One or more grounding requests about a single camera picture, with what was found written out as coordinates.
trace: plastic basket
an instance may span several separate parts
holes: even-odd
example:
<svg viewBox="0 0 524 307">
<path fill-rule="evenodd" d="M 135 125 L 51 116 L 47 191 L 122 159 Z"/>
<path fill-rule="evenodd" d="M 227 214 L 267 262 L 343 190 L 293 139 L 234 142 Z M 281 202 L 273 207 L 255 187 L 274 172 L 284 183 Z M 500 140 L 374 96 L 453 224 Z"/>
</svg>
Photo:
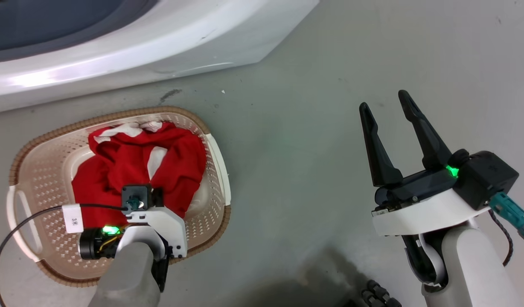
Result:
<svg viewBox="0 0 524 307">
<path fill-rule="evenodd" d="M 224 233 L 230 218 L 230 185 L 218 145 L 195 114 L 178 107 L 151 107 L 95 117 L 40 136 L 17 154 L 10 170 L 6 200 L 8 222 L 18 224 L 18 206 L 26 216 L 52 206 L 75 203 L 71 181 L 78 166 L 93 153 L 88 135 L 100 128 L 127 122 L 170 121 L 199 136 L 207 166 L 198 192 L 184 218 L 188 257 L 212 246 Z M 111 259 L 82 260 L 79 234 L 68 234 L 60 210 L 35 218 L 14 236 L 22 251 L 51 279 L 73 287 L 94 286 Z M 186 258 L 175 258 L 174 264 Z"/>
</svg>

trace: white label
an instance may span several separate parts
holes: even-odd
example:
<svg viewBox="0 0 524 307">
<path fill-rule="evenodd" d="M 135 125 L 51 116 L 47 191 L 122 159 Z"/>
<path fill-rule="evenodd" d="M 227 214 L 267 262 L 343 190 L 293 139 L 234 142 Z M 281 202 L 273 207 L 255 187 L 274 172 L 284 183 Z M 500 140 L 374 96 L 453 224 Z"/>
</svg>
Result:
<svg viewBox="0 0 524 307">
<path fill-rule="evenodd" d="M 63 218 L 65 219 L 65 228 L 67 233 L 77 233 L 84 231 L 82 221 L 82 209 L 79 204 L 64 205 Z"/>
</svg>

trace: red cloth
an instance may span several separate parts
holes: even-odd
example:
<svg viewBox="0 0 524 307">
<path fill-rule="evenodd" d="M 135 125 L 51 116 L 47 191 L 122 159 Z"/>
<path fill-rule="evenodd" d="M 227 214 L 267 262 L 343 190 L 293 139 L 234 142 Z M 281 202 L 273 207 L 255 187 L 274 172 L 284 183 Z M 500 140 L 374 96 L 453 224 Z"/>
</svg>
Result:
<svg viewBox="0 0 524 307">
<path fill-rule="evenodd" d="M 205 148 L 200 138 L 163 122 L 157 132 L 143 130 L 135 137 L 119 133 L 110 136 L 110 141 L 97 143 L 94 138 L 108 129 L 88 137 L 96 155 L 78 167 L 73 180 L 76 202 L 121 206 L 124 185 L 150 183 L 153 188 L 163 188 L 164 205 L 184 218 L 205 170 Z M 147 163 L 155 146 L 168 151 L 150 180 Z M 116 210 L 82 208 L 82 217 L 86 228 L 126 224 L 124 214 Z"/>
</svg>

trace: basket rim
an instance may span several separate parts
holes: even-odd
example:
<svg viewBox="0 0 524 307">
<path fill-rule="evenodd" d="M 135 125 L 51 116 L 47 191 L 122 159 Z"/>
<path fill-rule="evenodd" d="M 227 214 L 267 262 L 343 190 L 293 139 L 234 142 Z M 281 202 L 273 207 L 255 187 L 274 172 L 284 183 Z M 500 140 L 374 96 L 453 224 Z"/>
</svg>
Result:
<svg viewBox="0 0 524 307">
<path fill-rule="evenodd" d="M 20 172 L 20 168 L 21 168 L 22 162 L 24 161 L 25 157 L 36 146 L 44 142 L 47 142 L 59 136 L 63 136 L 65 134 L 74 132 L 76 130 L 85 129 L 85 128 L 89 128 L 92 126 L 104 124 L 109 121 L 115 121 L 115 120 L 125 119 L 128 117 L 157 114 L 157 113 L 177 113 L 195 122 L 204 134 L 211 133 L 211 131 L 207 127 L 207 124 L 205 124 L 205 122 L 202 121 L 201 118 L 197 116 L 195 113 L 192 113 L 180 107 L 173 107 L 173 106 L 144 107 L 141 109 L 120 111 L 116 113 L 110 113 L 107 115 L 93 117 L 87 120 L 79 121 L 74 124 L 70 124 L 70 125 L 52 130 L 51 132 L 48 132 L 46 134 L 43 134 L 41 136 L 38 136 L 37 138 L 30 140 L 30 142 L 28 142 L 26 145 L 24 145 L 20 149 L 20 151 L 17 153 L 16 157 L 14 158 L 14 161 L 10 168 L 9 185 L 14 186 L 19 183 L 19 172 Z M 230 214 L 231 214 L 231 207 L 224 206 L 222 222 L 218 230 L 215 232 L 215 234 L 210 239 L 208 239 L 205 243 L 202 243 L 201 245 L 198 245 L 192 249 L 188 249 L 188 256 L 184 258 L 174 258 L 172 260 L 169 260 L 169 265 L 176 264 L 177 262 L 188 259 L 194 256 L 195 254 L 198 254 L 208 249 L 209 247 L 213 246 L 216 243 L 216 241 L 218 241 L 221 238 L 224 231 L 226 230 L 227 225 L 230 221 Z M 64 276 L 63 274 L 60 274 L 59 272 L 56 272 L 51 266 L 49 266 L 49 264 L 45 260 L 36 262 L 36 264 L 38 268 L 40 268 L 40 270 L 46 276 L 48 276 L 50 279 L 60 284 L 64 284 L 65 286 L 77 287 L 77 288 L 91 287 L 91 286 L 96 286 L 100 279 L 100 278 L 87 278 L 87 279 L 69 278 L 69 277 Z"/>
</svg>

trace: green led indicator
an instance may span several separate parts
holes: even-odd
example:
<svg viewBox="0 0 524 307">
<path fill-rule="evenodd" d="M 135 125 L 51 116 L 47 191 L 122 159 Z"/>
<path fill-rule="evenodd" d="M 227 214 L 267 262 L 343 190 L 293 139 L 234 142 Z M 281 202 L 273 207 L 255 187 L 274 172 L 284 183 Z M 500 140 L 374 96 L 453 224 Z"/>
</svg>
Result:
<svg viewBox="0 0 524 307">
<path fill-rule="evenodd" d="M 106 233 L 107 235 L 116 235 L 119 233 L 120 228 L 115 226 L 104 226 L 102 228 L 102 232 Z"/>
<path fill-rule="evenodd" d="M 454 178 L 457 178 L 457 173 L 459 173 L 459 169 L 458 168 L 453 168 L 451 166 L 447 166 L 446 167 L 448 169 L 448 171 L 450 171 L 450 175 Z"/>
</svg>

